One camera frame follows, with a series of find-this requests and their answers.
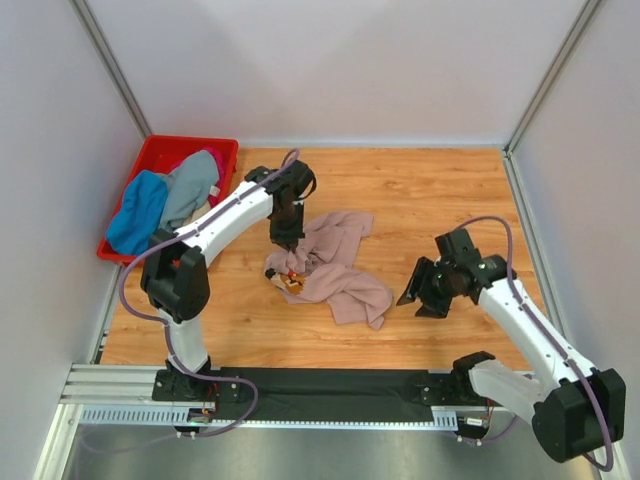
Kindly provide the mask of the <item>pink printed t shirt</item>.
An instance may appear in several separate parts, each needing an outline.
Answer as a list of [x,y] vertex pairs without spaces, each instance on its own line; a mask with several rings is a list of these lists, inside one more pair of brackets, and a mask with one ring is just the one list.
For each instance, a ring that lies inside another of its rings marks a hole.
[[361,241],[370,236],[374,216],[333,211],[308,222],[293,252],[279,249],[264,264],[265,277],[290,304],[326,303],[336,324],[363,322],[382,328],[391,307],[391,289],[354,268]]

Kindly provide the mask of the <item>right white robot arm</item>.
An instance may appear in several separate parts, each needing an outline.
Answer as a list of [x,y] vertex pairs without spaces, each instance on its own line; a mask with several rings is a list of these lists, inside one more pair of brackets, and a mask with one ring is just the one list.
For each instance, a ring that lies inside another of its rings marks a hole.
[[613,454],[624,436],[626,384],[613,368],[598,369],[575,349],[531,300],[513,256],[484,256],[458,227],[435,240],[439,256],[417,260],[399,305],[444,319],[456,297],[470,299],[507,334],[532,368],[527,377],[495,356],[477,352],[454,364],[464,389],[526,422],[544,452],[562,463],[602,448]]

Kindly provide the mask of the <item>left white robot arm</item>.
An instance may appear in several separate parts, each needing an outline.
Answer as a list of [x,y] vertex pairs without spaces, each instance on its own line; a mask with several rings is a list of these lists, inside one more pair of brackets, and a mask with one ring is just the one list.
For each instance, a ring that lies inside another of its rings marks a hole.
[[162,323],[169,351],[156,374],[155,401],[210,402],[222,381],[204,346],[200,315],[209,302],[208,269],[249,227],[267,219],[273,244],[291,252],[304,238],[304,202],[317,182],[298,150],[278,169],[251,170],[232,194],[209,213],[173,232],[157,230],[144,260],[141,288]]

